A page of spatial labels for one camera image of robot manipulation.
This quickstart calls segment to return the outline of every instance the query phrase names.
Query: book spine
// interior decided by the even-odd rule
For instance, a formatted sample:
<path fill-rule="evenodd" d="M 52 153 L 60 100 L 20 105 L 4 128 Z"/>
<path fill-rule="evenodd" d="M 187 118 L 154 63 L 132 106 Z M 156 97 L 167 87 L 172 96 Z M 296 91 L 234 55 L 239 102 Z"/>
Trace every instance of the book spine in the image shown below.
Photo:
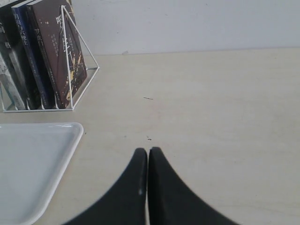
<path fill-rule="evenodd" d="M 41 53 L 42 53 L 45 65 L 46 65 L 47 70 L 48 70 L 48 74 L 49 74 L 51 83 L 52 83 L 52 86 L 53 86 L 53 89 L 54 89 L 54 94 L 55 94 L 55 98 L 56 98 L 56 101 L 57 101 L 57 106 L 59 108 L 63 108 L 63 103 L 62 103 L 62 100 L 61 100 L 61 97 L 60 97 L 60 94 L 59 94 L 59 90 L 58 90 L 55 78 L 53 76 L 53 71 L 51 69 L 51 66 L 50 66 L 50 63 L 49 63 L 49 59 L 47 57 L 47 53 L 46 53 L 46 50 L 45 50 L 44 42 L 43 42 L 43 39 L 42 39 L 40 30 L 39 30 L 39 27 L 38 27 L 38 23 L 37 23 L 35 14 L 34 14 L 33 7 L 31 5 L 28 5 L 27 9 L 28 9 L 28 12 L 29 12 L 29 16 L 31 18 L 32 25 L 33 25 L 34 30 L 36 32 L 38 45 L 40 47 L 40 50 L 41 50 Z"/>
<path fill-rule="evenodd" d="M 37 89 L 36 82 L 32 82 L 33 78 L 32 70 L 28 63 L 28 58 L 21 42 L 21 37 L 18 34 L 18 28 L 12 12 L 5 12 L 6 15 L 0 15 L 3 29 L 4 29 L 4 43 L 7 51 L 9 52 L 10 60 L 14 66 L 15 73 L 21 84 L 22 92 L 26 95 L 28 107 L 30 109 L 36 109 L 39 98 L 39 92 Z"/>
<path fill-rule="evenodd" d="M 0 40 L 5 40 L 5 30 L 0 21 Z M 3 42 L 0 42 L 0 82 L 6 90 L 9 98 L 18 110 L 26 110 L 26 103 L 23 99 L 20 85 L 17 85 L 17 75 L 9 59 L 8 50 Z"/>
<path fill-rule="evenodd" d="M 19 93 L 15 83 L 10 76 L 0 74 L 0 82 L 6 90 L 9 98 L 18 110 L 26 110 L 25 103 L 22 101 L 21 94 Z"/>
<path fill-rule="evenodd" d="M 24 26 L 24 21 L 21 19 L 22 14 L 21 14 L 19 8 L 12 8 L 12 10 L 13 10 L 13 13 L 14 13 L 14 17 L 17 21 L 17 26 L 18 26 L 18 29 L 19 29 L 19 32 L 20 32 L 20 35 L 21 35 L 21 39 L 22 39 L 24 49 L 26 51 L 26 54 L 27 54 L 27 57 L 28 57 L 28 60 L 29 60 L 29 63 L 30 63 L 30 67 L 31 67 L 32 72 L 33 72 L 33 76 L 34 76 L 34 78 L 37 82 L 37 87 L 38 87 L 38 90 L 39 90 L 39 93 L 40 93 L 40 96 L 41 96 L 42 103 L 44 105 L 44 108 L 47 109 L 47 108 L 50 107 L 49 102 L 47 101 L 47 97 L 46 97 L 47 93 L 46 93 L 46 90 L 43 86 L 41 76 L 38 72 L 38 67 L 35 63 L 35 59 L 34 59 L 32 50 L 30 48 L 28 32 L 26 30 L 26 27 Z"/>

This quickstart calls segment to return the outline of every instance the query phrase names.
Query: blue book spine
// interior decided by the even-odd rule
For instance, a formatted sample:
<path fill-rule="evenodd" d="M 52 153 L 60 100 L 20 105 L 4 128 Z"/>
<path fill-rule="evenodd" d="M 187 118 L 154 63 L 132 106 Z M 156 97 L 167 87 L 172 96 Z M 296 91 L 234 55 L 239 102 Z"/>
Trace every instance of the blue book spine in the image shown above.
<path fill-rule="evenodd" d="M 54 91 L 50 82 L 42 53 L 39 49 L 37 36 L 31 24 L 30 16 L 26 5 L 12 7 L 14 17 L 22 38 L 22 42 L 29 59 L 37 87 L 40 92 L 41 101 L 45 109 L 51 109 L 54 106 Z"/>

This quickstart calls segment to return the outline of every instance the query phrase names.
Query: white wall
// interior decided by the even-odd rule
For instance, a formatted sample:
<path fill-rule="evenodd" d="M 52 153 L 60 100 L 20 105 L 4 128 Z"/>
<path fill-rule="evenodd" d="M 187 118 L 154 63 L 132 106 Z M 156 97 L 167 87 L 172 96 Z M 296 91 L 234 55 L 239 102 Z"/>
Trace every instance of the white wall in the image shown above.
<path fill-rule="evenodd" d="M 95 54 L 300 46 L 300 0 L 73 0 Z"/>

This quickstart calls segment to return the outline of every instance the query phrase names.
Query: dark brown book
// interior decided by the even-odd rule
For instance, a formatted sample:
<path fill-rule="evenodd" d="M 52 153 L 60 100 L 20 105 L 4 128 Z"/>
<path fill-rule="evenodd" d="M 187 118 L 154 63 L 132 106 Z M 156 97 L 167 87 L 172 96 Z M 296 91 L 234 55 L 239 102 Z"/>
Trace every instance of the dark brown book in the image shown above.
<path fill-rule="evenodd" d="M 78 91 L 87 77 L 86 67 L 77 30 L 65 15 L 67 59 L 61 6 L 64 5 L 75 22 L 70 0 L 36 0 L 27 4 L 35 24 L 39 46 L 48 69 L 59 108 L 70 103 L 67 60 L 69 61 L 72 93 Z"/>

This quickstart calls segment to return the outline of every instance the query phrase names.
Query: book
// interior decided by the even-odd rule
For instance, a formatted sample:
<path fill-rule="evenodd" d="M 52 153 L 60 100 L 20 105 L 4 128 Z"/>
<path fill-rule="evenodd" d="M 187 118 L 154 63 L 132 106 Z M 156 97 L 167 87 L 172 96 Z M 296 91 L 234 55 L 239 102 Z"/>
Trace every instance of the book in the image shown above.
<path fill-rule="evenodd" d="M 75 95 L 87 77 L 86 66 L 77 30 L 65 15 L 67 49 L 61 15 L 61 5 L 66 7 L 75 22 L 70 0 L 35 0 L 27 4 L 31 19 L 36 26 L 36 34 L 48 74 L 55 92 L 59 108 L 67 108 L 71 95 Z M 71 92 L 68 80 L 69 62 Z"/>
<path fill-rule="evenodd" d="M 22 1 L 18 0 L 0 7 L 0 23 L 2 24 L 2 34 L 4 37 L 2 43 L 4 43 L 7 49 L 6 52 L 9 54 L 9 58 L 15 69 L 21 85 L 21 92 L 26 95 L 27 106 L 30 109 L 36 109 L 41 102 L 40 94 L 11 10 L 13 5 Z"/>
<path fill-rule="evenodd" d="M 12 10 L 43 106 L 45 109 L 52 109 L 55 103 L 53 87 L 26 7 L 32 1 L 27 0 L 14 5 Z"/>
<path fill-rule="evenodd" d="M 13 64 L 10 61 L 8 54 L 4 54 L 5 52 L 6 52 L 6 47 L 0 43 L 0 82 L 4 87 L 4 89 L 6 90 L 10 100 L 15 105 L 15 107 L 18 110 L 25 110 L 26 98 L 21 93 L 22 89 L 17 80 L 15 69 L 13 67 Z"/>

